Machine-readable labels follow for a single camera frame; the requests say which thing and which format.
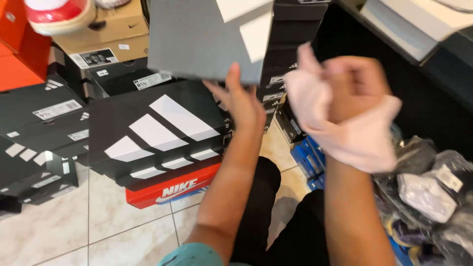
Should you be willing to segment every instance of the hand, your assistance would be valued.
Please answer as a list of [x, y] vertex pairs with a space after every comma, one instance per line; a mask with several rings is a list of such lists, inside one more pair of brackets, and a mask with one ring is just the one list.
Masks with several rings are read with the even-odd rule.
[[391, 94], [381, 64], [372, 58], [340, 56], [323, 63], [332, 87], [329, 121], [338, 124], [379, 104]]
[[227, 90], [208, 80], [202, 82], [227, 106], [237, 130], [264, 130], [266, 113], [263, 105], [256, 98], [256, 86], [251, 86], [247, 91], [240, 85], [240, 66], [238, 63], [233, 63], [228, 70], [225, 79]]

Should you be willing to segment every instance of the adidas logo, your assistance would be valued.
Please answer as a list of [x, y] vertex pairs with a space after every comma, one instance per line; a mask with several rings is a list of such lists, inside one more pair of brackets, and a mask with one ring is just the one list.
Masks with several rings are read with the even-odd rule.
[[82, 121], [82, 120], [86, 120], [87, 118], [89, 118], [89, 114], [86, 113], [86, 112], [84, 112], [84, 113], [82, 113], [82, 116], [80, 117], [80, 120], [81, 120], [81, 121]]
[[60, 84], [59, 82], [56, 82], [54, 80], [48, 80], [46, 82], [46, 87], [44, 89], [45, 90], [51, 90], [51, 89], [55, 89], [55, 88], [61, 87], [61, 86], [64, 86], [64, 85]]
[[[23, 159], [24, 161], [31, 160], [37, 154], [36, 151], [26, 149], [25, 147], [21, 146], [20, 144], [16, 144], [16, 143], [11, 145], [8, 149], [6, 149], [5, 152], [12, 158], [19, 155], [19, 157], [21, 159]], [[40, 154], [38, 154], [33, 159], [33, 161], [37, 165], [42, 166], [45, 162], [51, 161], [52, 159], [53, 159], [53, 154], [50, 151], [43, 151]]]
[[[167, 95], [163, 95], [150, 104], [149, 107], [157, 112], [162, 118], [174, 125], [182, 133], [197, 142], [220, 135], [215, 129]], [[128, 127], [150, 147], [160, 151], [168, 151], [188, 145], [187, 142], [178, 138], [174, 133], [149, 114], [145, 114]], [[124, 136], [104, 152], [108, 157], [124, 162], [130, 162], [154, 155], [153, 152], [143, 150], [129, 136]]]

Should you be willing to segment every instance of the brown cardboard shoe box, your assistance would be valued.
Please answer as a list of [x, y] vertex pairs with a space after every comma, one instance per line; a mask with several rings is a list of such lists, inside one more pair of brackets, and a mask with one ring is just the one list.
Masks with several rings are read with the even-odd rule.
[[79, 31], [53, 40], [81, 68], [148, 56], [149, 25], [140, 0], [113, 10], [97, 8], [97, 18]]

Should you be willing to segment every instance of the sneaker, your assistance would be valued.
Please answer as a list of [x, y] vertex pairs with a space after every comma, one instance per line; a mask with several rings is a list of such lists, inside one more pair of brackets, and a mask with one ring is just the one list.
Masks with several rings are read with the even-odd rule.
[[42, 35], [60, 35], [87, 27], [96, 17], [94, 0], [24, 0], [31, 27]]
[[95, 3], [104, 9], [114, 9], [116, 7], [126, 5], [131, 0], [96, 0]]

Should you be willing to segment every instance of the white tile floor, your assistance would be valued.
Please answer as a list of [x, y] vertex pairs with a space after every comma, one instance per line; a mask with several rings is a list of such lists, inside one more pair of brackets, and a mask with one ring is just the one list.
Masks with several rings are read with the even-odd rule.
[[[260, 152], [282, 172], [269, 244], [309, 192], [289, 149], [273, 121]], [[78, 175], [79, 189], [0, 221], [0, 265], [155, 266], [184, 242], [203, 197], [139, 210], [111, 179], [82, 166]]]

